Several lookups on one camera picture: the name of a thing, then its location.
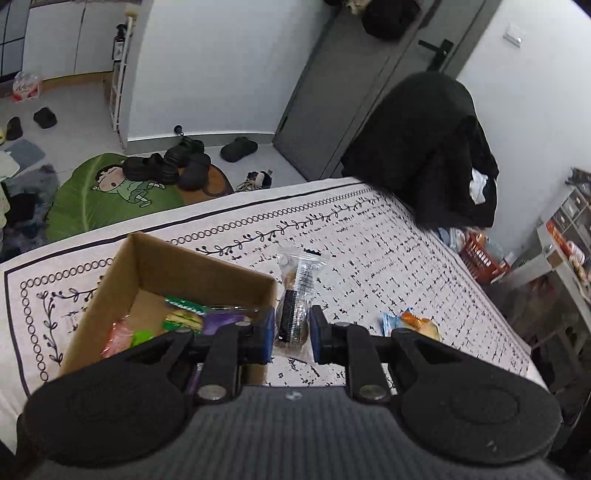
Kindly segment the purple wafer bar packet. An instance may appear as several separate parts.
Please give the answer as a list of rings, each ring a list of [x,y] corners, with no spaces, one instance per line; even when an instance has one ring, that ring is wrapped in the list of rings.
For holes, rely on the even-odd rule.
[[[207,348],[191,346],[187,358],[191,376],[186,387],[195,402],[223,403],[235,397],[239,377],[239,347],[253,333],[252,322],[216,319],[216,330],[207,339]]]

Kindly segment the blue plum snack packet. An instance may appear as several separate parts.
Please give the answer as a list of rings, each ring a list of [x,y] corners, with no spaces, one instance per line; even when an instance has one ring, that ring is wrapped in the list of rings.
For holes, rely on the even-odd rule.
[[[399,314],[393,314],[383,312],[381,317],[381,328],[384,337],[390,338],[394,330],[397,329],[409,329],[415,331],[416,328],[413,324],[406,322],[403,319],[404,314],[411,314],[410,309],[406,309]]]

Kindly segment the green milk bread packet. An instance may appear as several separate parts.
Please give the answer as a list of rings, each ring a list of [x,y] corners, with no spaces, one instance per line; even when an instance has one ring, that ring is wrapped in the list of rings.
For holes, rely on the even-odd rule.
[[[259,308],[242,306],[204,306],[175,297],[166,297],[165,302],[173,310],[161,322],[164,331],[188,328],[197,335],[211,336],[228,324],[252,323],[259,315]]]

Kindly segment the long biscuit stick packet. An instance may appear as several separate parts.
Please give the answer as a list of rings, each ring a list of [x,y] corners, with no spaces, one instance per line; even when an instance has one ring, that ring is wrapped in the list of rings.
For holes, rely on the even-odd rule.
[[[414,330],[432,340],[441,340],[437,325],[430,319],[417,317],[411,312],[404,312],[401,314],[401,321],[405,328]]]

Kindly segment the brown cardboard box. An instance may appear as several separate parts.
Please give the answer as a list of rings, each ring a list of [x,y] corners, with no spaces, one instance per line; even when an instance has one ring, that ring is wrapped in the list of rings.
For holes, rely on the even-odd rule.
[[[199,305],[276,306],[269,275],[173,246],[143,233],[127,236],[106,270],[70,341],[61,376],[101,360],[113,323],[161,333],[167,297]]]

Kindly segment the orange sausage snack packet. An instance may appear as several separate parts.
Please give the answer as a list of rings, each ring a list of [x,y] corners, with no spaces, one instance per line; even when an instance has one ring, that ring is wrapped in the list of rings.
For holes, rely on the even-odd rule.
[[[119,319],[112,324],[101,358],[106,359],[127,350],[132,342],[133,330],[126,318]]]

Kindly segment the light green fruit packet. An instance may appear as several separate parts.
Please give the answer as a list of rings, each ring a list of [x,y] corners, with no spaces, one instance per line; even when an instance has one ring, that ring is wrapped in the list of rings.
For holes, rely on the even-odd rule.
[[[132,334],[130,347],[136,347],[154,338],[154,335],[149,330],[139,330]]]

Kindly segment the patterned white bed blanket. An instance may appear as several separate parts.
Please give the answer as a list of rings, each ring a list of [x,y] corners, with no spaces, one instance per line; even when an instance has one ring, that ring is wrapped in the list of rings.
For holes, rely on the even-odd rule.
[[[106,270],[134,232],[304,289],[329,322],[383,330],[431,321],[447,345],[539,381],[531,350],[439,235],[356,180],[233,194],[60,240],[1,267],[1,439],[16,446],[27,397],[54,379]]]

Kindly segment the red plastic basket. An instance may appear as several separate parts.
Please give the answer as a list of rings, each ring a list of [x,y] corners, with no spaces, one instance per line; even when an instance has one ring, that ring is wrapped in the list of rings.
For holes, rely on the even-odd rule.
[[[480,285],[488,285],[510,270],[509,264],[497,262],[485,249],[485,236],[468,231],[466,242],[460,251],[460,258],[468,268],[473,279]]]

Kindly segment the black white sneaker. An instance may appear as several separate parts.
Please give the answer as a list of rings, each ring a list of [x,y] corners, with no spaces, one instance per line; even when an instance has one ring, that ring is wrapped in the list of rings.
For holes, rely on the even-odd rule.
[[[273,172],[270,170],[252,171],[246,175],[245,180],[236,188],[236,192],[256,191],[263,189],[270,189],[273,184]]]

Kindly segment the pile of black shoes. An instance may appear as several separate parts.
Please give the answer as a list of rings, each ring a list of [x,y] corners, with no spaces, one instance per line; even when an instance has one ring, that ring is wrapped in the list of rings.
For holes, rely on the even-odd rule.
[[[128,157],[122,164],[125,177],[132,181],[154,181],[176,185],[183,191],[197,191],[208,183],[211,157],[200,140],[183,137],[163,155]]]

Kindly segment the black slipper by door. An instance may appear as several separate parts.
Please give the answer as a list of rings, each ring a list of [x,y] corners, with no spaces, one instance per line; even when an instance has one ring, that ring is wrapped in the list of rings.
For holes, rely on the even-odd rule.
[[[250,140],[247,137],[236,137],[231,143],[228,145],[224,145],[221,148],[221,152],[219,155],[221,159],[229,163],[235,163],[246,156],[252,155],[256,153],[259,149],[259,144],[256,141]]]

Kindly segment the white desk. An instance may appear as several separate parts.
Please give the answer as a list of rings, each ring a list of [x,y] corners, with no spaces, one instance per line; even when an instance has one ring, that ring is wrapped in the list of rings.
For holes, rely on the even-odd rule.
[[[553,316],[590,327],[590,292],[545,225],[508,272],[491,285],[493,299],[509,324],[525,330]]]

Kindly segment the black clothes over chair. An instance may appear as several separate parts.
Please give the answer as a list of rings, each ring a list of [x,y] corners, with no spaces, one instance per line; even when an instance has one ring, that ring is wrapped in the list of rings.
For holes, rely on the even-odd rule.
[[[344,176],[397,197],[424,229],[494,224],[499,167],[470,92],[445,74],[398,83],[341,164]]]

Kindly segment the green leaf cartoon rug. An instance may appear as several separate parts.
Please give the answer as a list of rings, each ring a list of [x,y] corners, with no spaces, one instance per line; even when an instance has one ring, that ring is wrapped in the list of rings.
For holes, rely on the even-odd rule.
[[[122,173],[125,159],[120,154],[103,153],[72,172],[57,190],[46,217],[50,242],[233,192],[228,177],[214,165],[204,189],[187,192],[175,185],[126,179]]]

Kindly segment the drawer organizer on desk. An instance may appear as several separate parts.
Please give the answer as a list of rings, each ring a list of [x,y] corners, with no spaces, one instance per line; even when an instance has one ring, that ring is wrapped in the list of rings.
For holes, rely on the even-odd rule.
[[[572,241],[590,257],[590,203],[577,187],[566,185],[541,215],[551,221],[565,241]]]

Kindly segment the grey fluffy rug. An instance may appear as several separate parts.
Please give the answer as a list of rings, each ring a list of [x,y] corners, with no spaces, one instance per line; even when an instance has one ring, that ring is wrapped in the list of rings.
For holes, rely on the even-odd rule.
[[[51,164],[2,182],[10,209],[1,231],[1,261],[44,246],[47,216],[60,184]]]

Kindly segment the grey door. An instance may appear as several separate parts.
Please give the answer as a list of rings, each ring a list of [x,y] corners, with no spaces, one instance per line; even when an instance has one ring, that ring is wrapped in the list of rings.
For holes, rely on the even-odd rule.
[[[339,158],[394,85],[421,71],[457,77],[499,7],[422,1],[401,39],[379,40],[339,7],[304,67],[273,146],[308,181],[339,175]]]

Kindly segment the red white plastic bag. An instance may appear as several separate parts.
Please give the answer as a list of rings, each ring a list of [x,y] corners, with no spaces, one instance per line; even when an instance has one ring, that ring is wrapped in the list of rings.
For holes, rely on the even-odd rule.
[[[12,84],[12,99],[22,102],[37,99],[41,95],[42,78],[36,73],[20,71],[16,74]]]

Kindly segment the white kitchen cabinet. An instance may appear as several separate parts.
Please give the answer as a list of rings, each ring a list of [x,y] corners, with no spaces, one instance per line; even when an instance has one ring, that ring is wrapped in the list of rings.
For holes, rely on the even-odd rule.
[[[119,25],[138,1],[3,1],[1,80],[17,73],[42,79],[109,72]]]

